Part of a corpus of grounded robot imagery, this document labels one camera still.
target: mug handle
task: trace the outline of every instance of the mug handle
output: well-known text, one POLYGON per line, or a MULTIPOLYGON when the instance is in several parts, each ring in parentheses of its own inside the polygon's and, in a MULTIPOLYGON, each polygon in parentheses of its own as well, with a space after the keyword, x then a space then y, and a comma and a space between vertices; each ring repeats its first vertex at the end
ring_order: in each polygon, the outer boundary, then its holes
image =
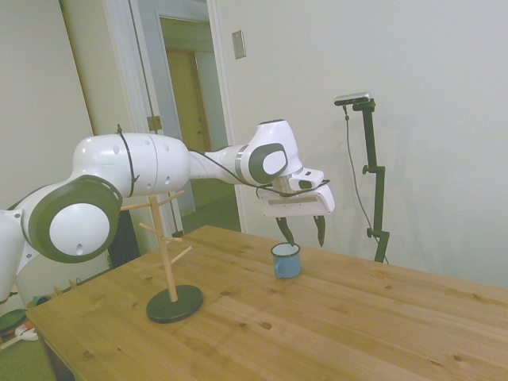
POLYGON ((277 278, 280 278, 279 266, 280 266, 280 262, 277 261, 277 263, 275 264, 275 276, 277 276, 277 278))

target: wooden mug stand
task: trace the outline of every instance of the wooden mug stand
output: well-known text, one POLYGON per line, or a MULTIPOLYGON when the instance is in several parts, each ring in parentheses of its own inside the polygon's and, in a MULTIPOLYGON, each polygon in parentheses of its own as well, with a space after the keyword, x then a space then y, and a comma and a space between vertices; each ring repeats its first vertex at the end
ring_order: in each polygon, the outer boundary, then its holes
POLYGON ((171 266, 174 262, 192 250, 192 247, 189 246, 175 258, 170 258, 169 253, 167 252, 167 243, 172 241, 182 242, 182 238, 164 236, 162 218, 160 217, 160 207, 182 194, 183 190, 173 194, 171 197, 166 198, 161 202, 157 201, 156 196, 148 196, 148 202, 146 203, 128 205, 121 208, 121 210, 132 210, 148 206, 152 212, 154 227, 151 228, 145 224, 140 224, 140 227, 157 235, 157 243, 159 245, 163 263, 145 267, 141 270, 148 270, 152 267, 160 267, 164 265, 167 279, 167 290, 163 290, 154 296, 150 302, 148 302, 146 307, 146 314, 148 318, 157 323, 171 323, 173 321, 183 320, 199 310, 199 307, 203 304, 203 293, 197 287, 191 285, 175 285, 175 278, 173 276, 171 266))

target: black round base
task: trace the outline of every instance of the black round base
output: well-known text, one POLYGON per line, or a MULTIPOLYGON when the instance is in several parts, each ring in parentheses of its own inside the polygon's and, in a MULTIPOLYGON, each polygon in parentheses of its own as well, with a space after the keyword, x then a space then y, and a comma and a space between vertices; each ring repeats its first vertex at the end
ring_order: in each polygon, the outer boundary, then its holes
POLYGON ((177 286, 176 294, 176 302, 170 300, 167 289, 154 296, 146 306, 148 318, 155 323, 172 323, 188 318, 203 304, 203 293, 195 286, 177 286))

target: mug rim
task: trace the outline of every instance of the mug rim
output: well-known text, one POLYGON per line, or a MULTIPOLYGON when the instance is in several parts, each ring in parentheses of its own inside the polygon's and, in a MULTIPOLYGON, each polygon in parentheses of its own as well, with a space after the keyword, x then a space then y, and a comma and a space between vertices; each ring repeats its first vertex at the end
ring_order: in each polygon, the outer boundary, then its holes
POLYGON ((279 258, 289 258, 291 256, 296 256, 297 254, 300 253, 300 245, 299 244, 290 244, 289 242, 281 242, 280 244, 276 244, 275 246, 273 246, 271 249, 270 249, 270 252, 273 256, 277 256, 279 258), (273 252, 273 249, 276 248, 277 246, 280 246, 281 244, 288 244, 290 245, 291 247, 293 246, 296 246, 298 248, 298 250, 296 252, 294 252, 293 254, 290 254, 289 256, 281 256, 280 254, 275 254, 273 252))

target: doorway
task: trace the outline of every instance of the doorway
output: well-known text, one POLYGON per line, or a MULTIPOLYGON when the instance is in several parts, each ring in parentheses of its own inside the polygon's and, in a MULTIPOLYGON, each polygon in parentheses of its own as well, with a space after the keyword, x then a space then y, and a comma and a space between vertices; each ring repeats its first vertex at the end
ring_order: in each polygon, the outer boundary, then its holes
MULTIPOLYGON (((160 18, 167 64, 183 142, 200 152, 228 145, 210 24, 160 18)), ((194 205, 180 210, 183 231, 204 225, 241 230, 233 185, 191 180, 194 205)))

